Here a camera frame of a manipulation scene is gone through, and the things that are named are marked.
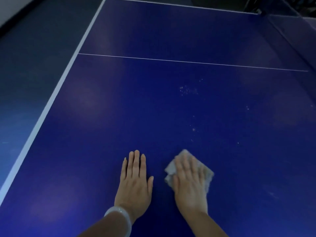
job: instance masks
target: hand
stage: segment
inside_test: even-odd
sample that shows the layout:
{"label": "hand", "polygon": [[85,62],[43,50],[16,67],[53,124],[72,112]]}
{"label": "hand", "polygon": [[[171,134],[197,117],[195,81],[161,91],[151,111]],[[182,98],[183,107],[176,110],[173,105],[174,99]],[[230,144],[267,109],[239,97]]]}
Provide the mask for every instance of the hand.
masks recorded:
{"label": "hand", "polygon": [[207,200],[204,188],[204,168],[197,168],[197,159],[184,156],[182,162],[179,156],[175,157],[177,174],[173,176],[174,197],[177,207],[188,222],[196,214],[207,214]]}
{"label": "hand", "polygon": [[122,207],[130,216],[133,224],[142,216],[151,202],[154,177],[146,179],[146,157],[141,156],[139,168],[139,151],[130,152],[128,164],[124,158],[120,184],[115,196],[114,206]]}

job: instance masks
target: person's left hand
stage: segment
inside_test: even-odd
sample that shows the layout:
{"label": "person's left hand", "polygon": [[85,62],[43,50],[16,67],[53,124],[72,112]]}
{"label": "person's left hand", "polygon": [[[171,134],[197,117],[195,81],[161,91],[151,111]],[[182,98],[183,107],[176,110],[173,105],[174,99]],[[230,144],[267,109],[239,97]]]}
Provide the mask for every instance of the person's left hand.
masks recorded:
{"label": "person's left hand", "polygon": [[142,216],[151,202],[154,177],[146,179],[146,157],[141,156],[139,168],[139,151],[130,152],[128,164],[124,158],[120,184],[115,196],[114,206],[122,207],[130,216],[133,224]]}

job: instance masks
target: gray rag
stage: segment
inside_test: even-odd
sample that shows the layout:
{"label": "gray rag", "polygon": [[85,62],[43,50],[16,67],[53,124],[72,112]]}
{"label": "gray rag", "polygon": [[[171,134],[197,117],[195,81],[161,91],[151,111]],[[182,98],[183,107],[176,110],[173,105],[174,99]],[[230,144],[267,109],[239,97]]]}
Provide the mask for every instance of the gray rag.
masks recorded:
{"label": "gray rag", "polygon": [[[182,150],[179,155],[180,157],[180,160],[183,159],[185,156],[187,156],[188,158],[190,156],[192,156],[192,154],[190,152],[188,152],[187,150]],[[205,192],[207,193],[209,191],[209,186],[210,186],[210,183],[212,181],[212,178],[214,176],[214,172],[211,171],[207,166],[205,166],[201,161],[197,160],[197,168],[199,169],[201,166],[204,166],[205,167]],[[174,160],[172,160],[167,168],[165,169],[165,172],[168,173],[168,175],[166,176],[165,178],[165,182],[172,188],[173,186],[173,181],[172,181],[172,177],[174,174],[177,173],[177,170],[176,170],[176,166],[175,166],[175,163],[174,163]]]}

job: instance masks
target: finger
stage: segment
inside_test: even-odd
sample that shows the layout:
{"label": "finger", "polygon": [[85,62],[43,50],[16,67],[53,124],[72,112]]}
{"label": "finger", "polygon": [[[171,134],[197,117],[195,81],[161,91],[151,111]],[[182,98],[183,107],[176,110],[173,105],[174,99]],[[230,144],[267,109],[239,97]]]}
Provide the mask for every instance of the finger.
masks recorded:
{"label": "finger", "polygon": [[184,167],[184,172],[185,172],[186,178],[191,180],[192,179],[192,171],[191,171],[191,167],[190,167],[190,164],[188,161],[188,156],[184,155],[183,159],[184,159],[183,160],[183,167]]}
{"label": "finger", "polygon": [[198,161],[194,156],[191,156],[192,177],[194,181],[198,181]]}
{"label": "finger", "polygon": [[185,179],[185,174],[184,174],[184,170],[182,167],[182,163],[180,161],[180,157],[177,155],[174,159],[174,162],[176,164],[176,169],[177,169],[177,175],[179,177],[179,180],[184,180]]}
{"label": "finger", "polygon": [[139,177],[146,179],[146,156],[144,154],[140,157]]}
{"label": "finger", "polygon": [[204,185],[204,183],[205,183],[205,174],[204,174],[204,172],[205,172],[205,168],[204,168],[204,166],[201,166],[200,170],[199,170],[199,179],[200,179],[200,184],[201,185]]}
{"label": "finger", "polygon": [[126,178],[132,177],[133,173],[133,162],[134,162],[134,152],[131,151],[128,156],[128,165],[127,165],[127,172],[126,172]]}
{"label": "finger", "polygon": [[179,178],[177,175],[173,175],[173,191],[176,195],[179,192]]}
{"label": "finger", "polygon": [[139,177],[139,151],[136,150],[134,152],[134,164],[133,164],[133,178],[138,178]]}
{"label": "finger", "polygon": [[153,186],[154,186],[154,177],[150,176],[147,182],[147,186],[148,186],[148,195],[151,199],[151,195],[153,193]]}
{"label": "finger", "polygon": [[127,167],[127,160],[126,160],[126,157],[125,157],[124,161],[123,161],[123,164],[122,164],[121,180],[124,180],[126,178],[126,167]]}

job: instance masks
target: white wall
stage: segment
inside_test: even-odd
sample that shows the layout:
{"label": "white wall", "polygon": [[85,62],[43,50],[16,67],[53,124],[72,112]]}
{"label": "white wall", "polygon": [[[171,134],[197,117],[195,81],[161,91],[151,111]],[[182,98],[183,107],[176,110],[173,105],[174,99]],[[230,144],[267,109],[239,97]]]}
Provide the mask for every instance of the white wall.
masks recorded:
{"label": "white wall", "polygon": [[32,0],[0,0],[0,26]]}

